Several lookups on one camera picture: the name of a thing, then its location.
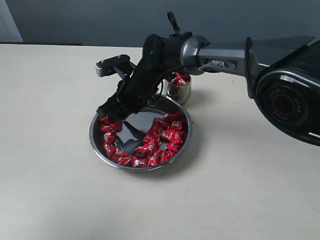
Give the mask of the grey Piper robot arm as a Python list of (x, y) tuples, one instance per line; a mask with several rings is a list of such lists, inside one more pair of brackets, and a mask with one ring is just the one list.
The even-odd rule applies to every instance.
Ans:
[(248, 97), (278, 130), (320, 144), (320, 42), (312, 36), (211, 43), (190, 32), (151, 34), (138, 64), (122, 54), (99, 61), (96, 72), (121, 78), (96, 111), (114, 123), (144, 108), (172, 72), (226, 73), (246, 79)]

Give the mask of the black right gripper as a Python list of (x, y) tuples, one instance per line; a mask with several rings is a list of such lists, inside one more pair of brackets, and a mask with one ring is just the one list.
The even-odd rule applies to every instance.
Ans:
[(131, 114), (144, 108), (155, 92), (155, 82), (161, 75), (156, 68), (147, 68), (144, 59), (140, 60), (132, 76), (118, 87), (115, 98), (108, 98), (100, 105), (96, 113), (99, 117), (107, 117), (111, 124), (124, 121)]

